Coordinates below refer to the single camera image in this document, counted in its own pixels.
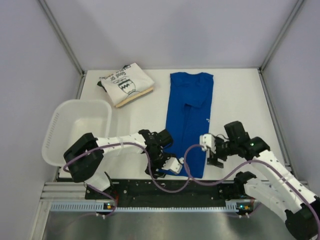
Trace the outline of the blue t-shirt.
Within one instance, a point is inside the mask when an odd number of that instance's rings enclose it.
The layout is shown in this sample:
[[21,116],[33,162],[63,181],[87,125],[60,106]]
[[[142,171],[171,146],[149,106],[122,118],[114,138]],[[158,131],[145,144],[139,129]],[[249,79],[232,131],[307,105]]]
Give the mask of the blue t-shirt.
[[173,138],[168,153],[184,157],[187,149],[200,142],[210,128],[214,76],[201,72],[170,74],[170,94],[165,128]]

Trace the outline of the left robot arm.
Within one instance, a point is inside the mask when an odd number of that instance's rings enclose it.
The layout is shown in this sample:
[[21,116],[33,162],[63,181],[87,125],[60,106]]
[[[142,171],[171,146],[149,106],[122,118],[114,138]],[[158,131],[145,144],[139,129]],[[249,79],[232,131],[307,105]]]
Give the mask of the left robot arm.
[[97,194],[106,199],[114,191],[111,179],[128,178],[139,167],[140,157],[146,159],[144,175],[164,178],[164,166],[175,158],[173,153],[166,152],[173,142],[166,129],[160,132],[141,129],[115,137],[95,137],[88,132],[64,152],[63,169],[75,183],[93,186]]

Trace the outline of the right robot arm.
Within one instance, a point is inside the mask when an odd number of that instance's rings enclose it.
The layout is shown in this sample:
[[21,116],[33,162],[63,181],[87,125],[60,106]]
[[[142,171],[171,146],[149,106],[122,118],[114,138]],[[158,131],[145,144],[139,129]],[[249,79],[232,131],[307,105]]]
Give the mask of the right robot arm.
[[274,212],[296,240],[320,238],[320,197],[303,185],[275,156],[261,138],[251,138],[240,121],[224,126],[226,138],[206,133],[199,138],[209,152],[211,165],[222,168],[229,156],[245,159],[269,182],[263,183],[250,171],[238,172],[233,192],[239,198],[253,197]]

